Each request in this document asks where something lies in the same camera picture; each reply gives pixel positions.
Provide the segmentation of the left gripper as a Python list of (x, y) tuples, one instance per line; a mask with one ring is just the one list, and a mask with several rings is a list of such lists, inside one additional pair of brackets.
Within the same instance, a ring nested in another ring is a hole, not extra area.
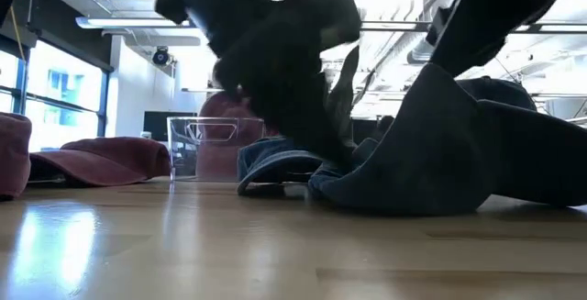
[[(344, 170), (353, 148), (338, 136), (326, 110), (333, 88), (316, 55), (359, 39), (354, 0), (187, 0), (187, 18), (220, 58), (215, 79), (294, 144)], [(284, 54), (307, 56), (278, 62)]]

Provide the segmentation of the maroon baseball cap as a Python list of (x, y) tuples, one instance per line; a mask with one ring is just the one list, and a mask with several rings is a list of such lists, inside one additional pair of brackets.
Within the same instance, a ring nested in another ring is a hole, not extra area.
[(19, 197), (27, 185), (31, 131), (27, 117), (0, 112), (0, 202)]
[(170, 154), (152, 139), (81, 139), (57, 150), (32, 152), (31, 183), (105, 187), (140, 183), (171, 173)]
[(235, 102), (225, 92), (211, 95), (199, 117), (195, 172), (200, 181), (237, 183), (239, 150), (277, 135), (250, 112), (246, 99)]

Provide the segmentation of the snake plant in white pot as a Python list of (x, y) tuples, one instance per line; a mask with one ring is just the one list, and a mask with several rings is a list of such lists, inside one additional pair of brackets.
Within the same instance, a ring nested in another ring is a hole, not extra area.
[(356, 148), (353, 139), (353, 126), (351, 112), (353, 107), (362, 99), (371, 83), (373, 72), (366, 77), (366, 83), (356, 94), (354, 92), (353, 79), (357, 73), (360, 59), (360, 47), (355, 46), (344, 60), (340, 76), (326, 100), (326, 110), (333, 121), (338, 136), (343, 144), (349, 148)]

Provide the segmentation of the black round ceiling spotlight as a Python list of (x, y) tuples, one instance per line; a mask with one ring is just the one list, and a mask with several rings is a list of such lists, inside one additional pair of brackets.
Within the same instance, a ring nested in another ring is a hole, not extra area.
[(171, 60), (169, 48), (166, 46), (159, 46), (152, 55), (152, 62), (159, 66), (166, 66)]

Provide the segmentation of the long linear ceiling light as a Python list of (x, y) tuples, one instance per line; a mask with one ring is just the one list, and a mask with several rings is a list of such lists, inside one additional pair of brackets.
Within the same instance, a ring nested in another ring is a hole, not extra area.
[[(84, 29), (187, 29), (196, 28), (189, 21), (180, 25), (164, 18), (77, 17), (77, 25)], [(428, 32), (431, 22), (423, 21), (364, 21), (361, 31)], [(512, 30), (513, 34), (587, 35), (587, 23), (539, 22)]]

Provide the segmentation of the large office window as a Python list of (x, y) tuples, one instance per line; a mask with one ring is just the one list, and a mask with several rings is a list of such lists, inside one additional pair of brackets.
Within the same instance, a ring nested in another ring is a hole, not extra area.
[(31, 151), (103, 135), (107, 86), (107, 72), (43, 41), (0, 46), (0, 112), (32, 122)]

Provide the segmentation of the silver ventilation duct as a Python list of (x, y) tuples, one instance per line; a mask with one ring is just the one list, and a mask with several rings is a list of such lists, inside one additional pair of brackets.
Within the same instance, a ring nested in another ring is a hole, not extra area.
[(424, 33), (416, 33), (407, 41), (405, 48), (406, 62), (412, 65), (422, 65), (427, 63), (435, 47), (427, 42)]

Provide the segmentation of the black wall monitor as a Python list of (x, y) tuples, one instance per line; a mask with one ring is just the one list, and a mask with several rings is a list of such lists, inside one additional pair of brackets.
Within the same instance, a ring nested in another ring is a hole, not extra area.
[(168, 117), (196, 117), (195, 112), (164, 112), (145, 111), (143, 115), (143, 130), (149, 132), (151, 138), (157, 141), (168, 140)]

